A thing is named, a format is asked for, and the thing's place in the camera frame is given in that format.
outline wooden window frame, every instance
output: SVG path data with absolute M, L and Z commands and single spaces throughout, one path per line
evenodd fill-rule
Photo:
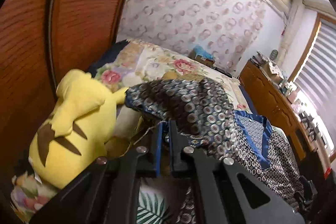
M 320 30 L 321 19 L 324 19 L 324 20 L 326 20 L 328 22 L 331 22 L 331 23 L 336 25 L 336 20 L 335 19 L 333 19 L 331 17 L 328 17 L 324 14 L 317 13 L 315 24 L 314 24 L 313 30 L 311 32 L 310 38 L 308 40 L 307 46 L 304 49 L 303 54 L 302 54 L 299 62 L 297 63 L 295 69 L 293 70 L 291 76 L 288 78 L 288 81 L 293 81 L 294 78 L 296 77 L 296 75 L 298 74 L 298 72 L 300 71 L 300 69 L 301 69 L 301 67 L 302 67 L 302 65 L 303 65 L 303 63 L 304 63 L 304 61 L 307 57 L 307 54 L 309 53 L 311 45 L 313 44 L 314 39 L 315 39 L 318 31 Z M 336 148 L 334 148 L 334 151 L 331 153 L 331 155 L 329 157 L 330 162 L 332 162 L 335 159 L 336 159 Z

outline red object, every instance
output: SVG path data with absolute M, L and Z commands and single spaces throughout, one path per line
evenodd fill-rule
M 326 172 L 324 173 L 324 179 L 327 179 L 330 173 L 331 173 L 331 168 L 328 168 Z

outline window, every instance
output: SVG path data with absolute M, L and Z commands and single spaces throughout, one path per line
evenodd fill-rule
M 301 96 L 309 100 L 310 112 L 331 154 L 336 143 L 336 24 L 318 15 L 307 48 L 290 79 L 302 91 Z

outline floral bedsheet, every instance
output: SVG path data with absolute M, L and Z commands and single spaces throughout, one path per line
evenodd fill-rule
M 221 83 L 234 108 L 251 113 L 239 89 L 238 79 L 229 78 L 188 57 L 138 39 L 130 40 L 113 63 L 99 68 L 95 78 L 115 92 L 124 86 L 161 79 L 169 71 L 179 75 L 204 76 Z

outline wooden dresser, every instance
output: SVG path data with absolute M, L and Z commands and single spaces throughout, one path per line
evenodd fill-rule
M 266 116 L 273 126 L 285 132 L 297 160 L 303 160 L 315 146 L 308 139 L 305 128 L 296 118 L 287 98 L 251 61 L 245 65 L 239 80 L 258 114 Z

